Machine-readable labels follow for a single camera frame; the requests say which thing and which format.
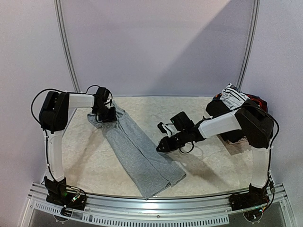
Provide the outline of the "grey tank top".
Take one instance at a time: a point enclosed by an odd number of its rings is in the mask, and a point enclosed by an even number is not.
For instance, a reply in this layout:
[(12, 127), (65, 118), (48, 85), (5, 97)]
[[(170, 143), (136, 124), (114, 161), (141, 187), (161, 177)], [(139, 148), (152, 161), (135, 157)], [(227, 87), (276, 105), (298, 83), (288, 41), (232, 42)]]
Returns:
[(97, 120), (95, 114), (88, 121), (100, 128), (124, 170), (147, 200), (168, 187), (173, 187), (186, 177), (186, 172), (164, 153), (137, 125), (130, 115), (116, 103), (116, 121)]

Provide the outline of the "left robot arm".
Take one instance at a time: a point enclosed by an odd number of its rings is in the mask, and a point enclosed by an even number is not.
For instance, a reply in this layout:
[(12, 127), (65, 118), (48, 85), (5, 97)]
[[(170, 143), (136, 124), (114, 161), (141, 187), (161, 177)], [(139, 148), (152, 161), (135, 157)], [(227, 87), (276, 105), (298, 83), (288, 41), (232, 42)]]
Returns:
[(103, 123), (116, 121), (116, 109), (111, 105), (113, 96), (105, 87), (99, 87), (94, 94), (53, 88), (44, 91), (47, 95), (39, 113), (38, 123), (45, 137), (45, 185), (55, 201), (60, 205), (67, 205), (71, 199), (66, 190), (62, 166), (62, 138), (68, 124), (69, 110), (91, 108), (96, 121)]

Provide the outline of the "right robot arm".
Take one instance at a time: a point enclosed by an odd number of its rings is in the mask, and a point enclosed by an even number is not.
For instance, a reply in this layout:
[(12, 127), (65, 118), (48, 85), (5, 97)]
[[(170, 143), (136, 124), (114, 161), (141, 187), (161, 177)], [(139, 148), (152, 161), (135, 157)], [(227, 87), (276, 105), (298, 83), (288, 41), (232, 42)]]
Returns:
[(156, 150), (169, 153), (180, 150), (187, 143), (197, 143), (212, 136), (240, 130), (247, 138), (252, 149), (253, 172), (250, 182), (250, 192), (245, 195), (248, 206), (255, 206), (263, 199), (263, 192), (268, 185), (273, 129), (277, 125), (271, 115), (260, 108), (255, 102), (247, 100), (243, 105), (215, 117), (203, 118), (197, 123), (180, 112), (171, 118), (177, 133), (172, 134), (160, 124), (161, 132), (166, 133)]

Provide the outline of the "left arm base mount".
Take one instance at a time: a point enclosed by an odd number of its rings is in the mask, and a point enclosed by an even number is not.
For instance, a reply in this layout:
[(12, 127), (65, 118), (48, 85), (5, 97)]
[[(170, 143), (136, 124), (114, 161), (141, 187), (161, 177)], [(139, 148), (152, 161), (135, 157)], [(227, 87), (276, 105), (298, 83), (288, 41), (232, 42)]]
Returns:
[(75, 191), (48, 190), (46, 201), (66, 208), (85, 210), (87, 195), (82, 189)]

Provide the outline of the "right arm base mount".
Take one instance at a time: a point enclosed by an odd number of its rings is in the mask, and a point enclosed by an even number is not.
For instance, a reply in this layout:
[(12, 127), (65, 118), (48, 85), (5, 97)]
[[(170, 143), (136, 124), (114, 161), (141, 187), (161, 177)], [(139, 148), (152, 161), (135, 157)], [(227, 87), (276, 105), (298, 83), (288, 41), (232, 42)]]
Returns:
[(272, 200), (269, 199), (267, 193), (260, 194), (257, 192), (247, 192), (247, 193), (234, 193), (229, 197), (229, 204), (232, 208), (232, 211), (235, 210), (244, 210), (248, 208), (258, 208), (262, 204), (265, 204), (265, 207), (260, 208), (259, 212), (264, 212), (273, 202), (274, 195)]

